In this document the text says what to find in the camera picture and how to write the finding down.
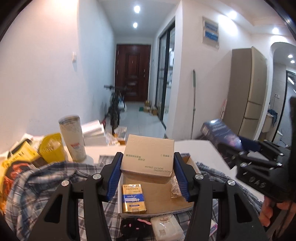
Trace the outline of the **person's right hand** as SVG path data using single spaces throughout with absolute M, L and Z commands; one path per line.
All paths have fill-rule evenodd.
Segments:
M 285 201 L 283 203 L 277 204 L 277 207 L 281 210 L 288 210 L 289 206 L 290 206 L 289 201 Z M 283 229 L 286 229 L 289 226 L 293 217 L 295 216 L 295 211 L 296 211 L 296 204 L 292 203 L 291 208 L 288 212 L 287 219 L 283 226 Z M 265 227 L 268 227 L 270 225 L 270 219 L 272 218 L 272 216 L 273 216 L 273 208 L 271 207 L 271 199 L 265 196 L 264 202 L 262 204 L 262 209 L 259 215 L 259 220 L 261 224 Z

